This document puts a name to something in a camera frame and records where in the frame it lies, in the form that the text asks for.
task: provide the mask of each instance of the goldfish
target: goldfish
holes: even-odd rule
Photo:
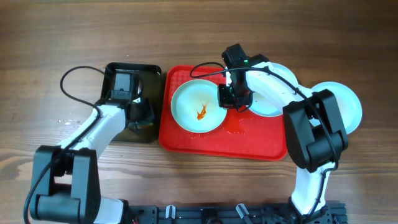
[[[204,104],[202,104],[202,105],[203,105],[203,109],[201,110],[201,112],[199,113],[198,110],[197,110],[198,120],[203,119],[205,117],[205,114],[206,114],[207,103],[205,105]]]

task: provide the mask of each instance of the black metal base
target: black metal base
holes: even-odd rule
[[[311,224],[347,224],[345,204],[327,203],[324,216],[311,221]],[[289,220],[291,210],[287,203],[247,206],[253,224],[284,224]],[[208,224],[212,218],[222,224],[245,224],[235,207],[177,207],[174,220],[165,219],[166,208],[156,206],[131,206],[135,223],[139,224]]]

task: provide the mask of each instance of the wood grain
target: wood grain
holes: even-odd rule
[[[344,83],[364,116],[331,177],[328,200],[350,223],[398,223],[398,2],[3,1],[0,3],[0,223],[22,223],[32,155],[67,138],[91,109],[63,96],[69,68],[110,62],[220,62],[240,43],[311,87]],[[76,71],[71,94],[94,102],[101,75]],[[286,202],[295,165],[169,153],[158,143],[112,144],[99,160],[101,191],[133,205]]]

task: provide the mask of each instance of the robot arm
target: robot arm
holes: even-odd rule
[[[228,47],[222,57],[231,73],[226,72],[226,84],[219,85],[220,106],[237,110],[242,105],[249,106],[253,100],[250,92],[258,92],[278,110],[283,111],[287,149],[297,164],[296,186],[289,203],[295,210],[299,223],[309,222],[305,217],[312,210],[311,220],[319,217],[324,213],[322,208],[325,206],[324,194],[330,175],[328,171],[338,162],[334,161],[326,132],[331,137],[337,159],[342,150],[348,147],[343,120],[334,95],[328,90],[314,93],[301,85],[295,86],[296,90],[292,89],[280,78],[270,75],[277,74],[291,83],[267,58],[262,55],[248,57],[239,44]],[[263,71],[244,69],[248,67],[261,68]],[[323,130],[320,125],[311,126],[309,120],[315,115],[303,97],[317,106],[321,116],[318,119],[323,120],[327,130]]]
[[[100,119],[42,177],[30,201],[30,215],[33,219],[62,223],[131,222],[128,202],[101,196],[97,159],[130,122],[153,119],[153,114],[143,113],[152,111],[147,99],[141,99],[139,103],[132,101],[138,95],[138,83],[133,75],[116,74],[114,89],[96,103],[101,113]],[[97,117],[98,112],[94,109],[91,116],[68,139],[57,146],[40,146],[36,150],[32,184],[40,178],[44,167],[87,130]],[[71,184],[55,182],[54,177],[65,174],[72,175]]]

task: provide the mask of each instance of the white plate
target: white plate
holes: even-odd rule
[[[278,63],[272,63],[272,65],[284,76],[284,78],[290,81],[291,84],[299,84],[296,76],[287,67]],[[279,111],[274,105],[272,105],[266,98],[264,98],[259,93],[253,93],[253,104],[251,105],[249,110],[259,116],[264,117],[273,117],[282,114],[281,111]]]
[[[217,128],[227,111],[218,106],[217,91],[217,85],[208,80],[191,80],[181,85],[172,98],[174,120],[181,128],[193,133],[206,133]],[[205,104],[206,113],[198,120],[198,113]]]
[[[337,82],[323,82],[312,87],[313,91],[330,90],[337,100],[341,117],[347,134],[352,133],[360,124],[362,119],[362,106],[354,91],[347,86]],[[311,119],[311,124],[319,125],[319,120]]]

